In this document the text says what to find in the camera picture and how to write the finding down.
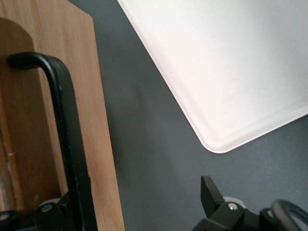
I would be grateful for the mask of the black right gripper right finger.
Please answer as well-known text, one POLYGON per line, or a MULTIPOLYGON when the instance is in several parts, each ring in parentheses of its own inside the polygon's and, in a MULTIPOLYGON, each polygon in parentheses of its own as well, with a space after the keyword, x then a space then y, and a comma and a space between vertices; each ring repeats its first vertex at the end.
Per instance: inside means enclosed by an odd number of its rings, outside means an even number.
POLYGON ((194 231, 240 231, 244 208, 236 201, 227 201, 209 176, 201 177, 201 203, 206 214, 194 231))

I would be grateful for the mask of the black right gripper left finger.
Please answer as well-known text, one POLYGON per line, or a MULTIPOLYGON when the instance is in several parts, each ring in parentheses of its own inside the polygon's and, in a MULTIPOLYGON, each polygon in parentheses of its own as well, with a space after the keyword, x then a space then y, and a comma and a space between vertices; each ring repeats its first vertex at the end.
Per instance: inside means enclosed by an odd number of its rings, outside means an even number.
POLYGON ((70 189, 60 200, 42 204, 35 211, 39 231, 95 231, 97 222, 90 178, 81 177, 77 189, 70 189))

